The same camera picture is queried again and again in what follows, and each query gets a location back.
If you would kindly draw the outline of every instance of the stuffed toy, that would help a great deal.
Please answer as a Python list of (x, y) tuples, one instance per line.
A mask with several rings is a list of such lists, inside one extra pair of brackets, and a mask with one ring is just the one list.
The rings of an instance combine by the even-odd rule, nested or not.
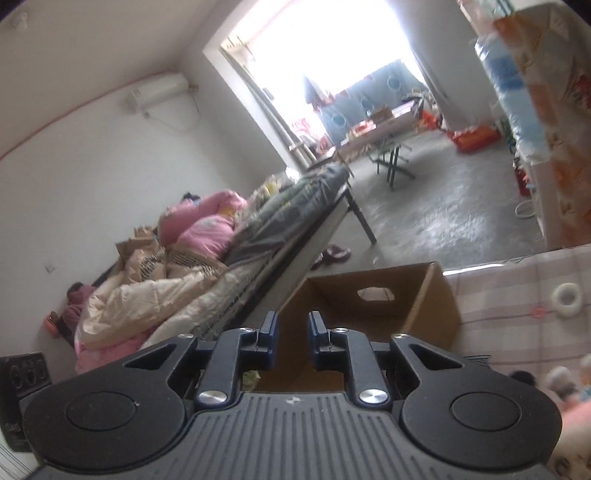
[(563, 480), (591, 478), (591, 402), (563, 412), (562, 433), (548, 468)]
[(579, 374), (581, 388), (566, 367), (555, 367), (545, 379), (562, 411), (562, 433), (548, 468), (563, 480), (591, 478), (591, 355), (581, 359)]

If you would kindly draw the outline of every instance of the pink blanket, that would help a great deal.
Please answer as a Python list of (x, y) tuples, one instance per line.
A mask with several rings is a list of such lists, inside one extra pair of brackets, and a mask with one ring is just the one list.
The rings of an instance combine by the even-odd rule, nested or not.
[(83, 374), (89, 372), (90, 370), (102, 367), (103, 365), (137, 352), (139, 347), (142, 346), (153, 332), (154, 329), (146, 330), (117, 345), (108, 346), (99, 350), (87, 350), (84, 343), (81, 343), (79, 331), (77, 330), (76, 336), (74, 337), (74, 349), (78, 356), (76, 373)]

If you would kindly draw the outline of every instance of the blue curtain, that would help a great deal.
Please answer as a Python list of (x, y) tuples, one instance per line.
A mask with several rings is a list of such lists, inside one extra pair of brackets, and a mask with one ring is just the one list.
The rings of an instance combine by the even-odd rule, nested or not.
[(421, 91), (427, 89), (402, 60), (397, 60), (335, 95), (334, 103), (322, 107), (318, 116), (332, 143), (340, 145), (351, 127), (367, 118), (367, 112), (385, 105), (400, 106), (402, 98), (415, 87)]

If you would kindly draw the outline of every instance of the ridged surface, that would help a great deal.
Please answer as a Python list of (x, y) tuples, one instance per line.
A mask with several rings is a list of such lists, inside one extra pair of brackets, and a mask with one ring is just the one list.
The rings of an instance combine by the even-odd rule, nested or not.
[[(392, 417), (351, 405), (343, 394), (246, 394), (234, 408), (198, 415), (170, 452), (129, 480), (465, 480), (553, 479), (540, 466), (499, 475), (463, 471), (427, 456)], [(41, 478), (81, 475), (45, 468)]]

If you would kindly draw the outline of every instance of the electrical cord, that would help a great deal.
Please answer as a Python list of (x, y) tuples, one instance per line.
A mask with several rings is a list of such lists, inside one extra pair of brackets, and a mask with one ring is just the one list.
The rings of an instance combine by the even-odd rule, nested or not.
[(517, 218), (532, 218), (535, 217), (535, 212), (531, 212), (531, 213), (522, 213), (520, 211), (520, 209), (522, 209), (522, 207), (524, 207), (525, 205), (531, 205), (532, 200), (524, 200), (523, 202), (519, 202), (517, 204), (517, 207), (515, 207), (515, 216)]
[(195, 100), (195, 95), (194, 95), (194, 90), (190, 92), (190, 96), (193, 99), (193, 103), (195, 104), (195, 108), (197, 109), (197, 113), (199, 114), (199, 117), (197, 118), (197, 121), (191, 125), (189, 128), (185, 129), (185, 130), (181, 130), (177, 127), (175, 127), (174, 125), (170, 125), (168, 122), (165, 122), (164, 120), (162, 120), (161, 118), (158, 118), (157, 116), (152, 115), (150, 112), (148, 112), (147, 110), (144, 111), (144, 113), (142, 113), (142, 116), (146, 119), (146, 120), (155, 120), (161, 124), (163, 124), (165, 127), (167, 127), (169, 130), (173, 131), (176, 134), (179, 135), (186, 135), (188, 134), (191, 130), (194, 130), (197, 125), (199, 124), (199, 122), (201, 121), (201, 112), (199, 111), (199, 106), (197, 105), (197, 100)]

